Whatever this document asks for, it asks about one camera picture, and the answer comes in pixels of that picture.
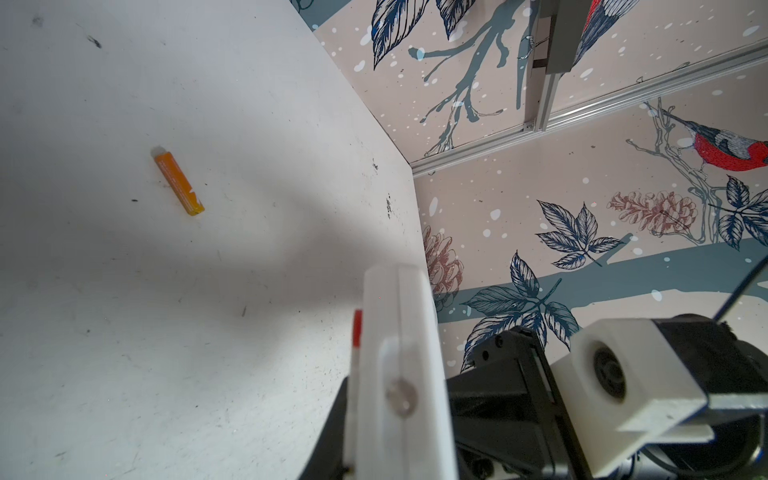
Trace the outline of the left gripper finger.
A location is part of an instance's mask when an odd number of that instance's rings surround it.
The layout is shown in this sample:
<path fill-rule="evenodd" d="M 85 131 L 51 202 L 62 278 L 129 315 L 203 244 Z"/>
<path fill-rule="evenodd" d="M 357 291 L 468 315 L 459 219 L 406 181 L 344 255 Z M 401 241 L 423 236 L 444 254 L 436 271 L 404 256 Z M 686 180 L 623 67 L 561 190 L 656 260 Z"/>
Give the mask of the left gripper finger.
<path fill-rule="evenodd" d="M 342 480 L 348 378 L 344 378 L 299 480 Z"/>

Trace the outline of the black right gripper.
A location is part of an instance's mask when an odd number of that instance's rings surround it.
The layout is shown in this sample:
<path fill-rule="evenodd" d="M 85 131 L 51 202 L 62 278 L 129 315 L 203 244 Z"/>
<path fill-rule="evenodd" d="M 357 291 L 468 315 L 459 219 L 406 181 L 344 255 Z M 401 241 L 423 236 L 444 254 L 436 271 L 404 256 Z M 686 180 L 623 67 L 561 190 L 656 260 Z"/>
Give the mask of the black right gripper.
<path fill-rule="evenodd" d="M 447 380 L 459 477 L 591 479 L 563 397 L 530 329 L 491 336 Z"/>

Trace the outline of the white remote control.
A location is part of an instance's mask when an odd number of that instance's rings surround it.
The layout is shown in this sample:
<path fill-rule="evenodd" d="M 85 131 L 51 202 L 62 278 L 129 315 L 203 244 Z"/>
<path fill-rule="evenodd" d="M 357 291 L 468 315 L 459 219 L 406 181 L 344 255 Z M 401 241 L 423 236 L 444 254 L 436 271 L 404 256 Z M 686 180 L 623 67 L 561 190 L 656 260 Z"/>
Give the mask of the white remote control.
<path fill-rule="evenodd" d="M 459 476 L 436 311 L 415 265 L 376 265 L 364 275 L 345 421 L 347 479 Z"/>

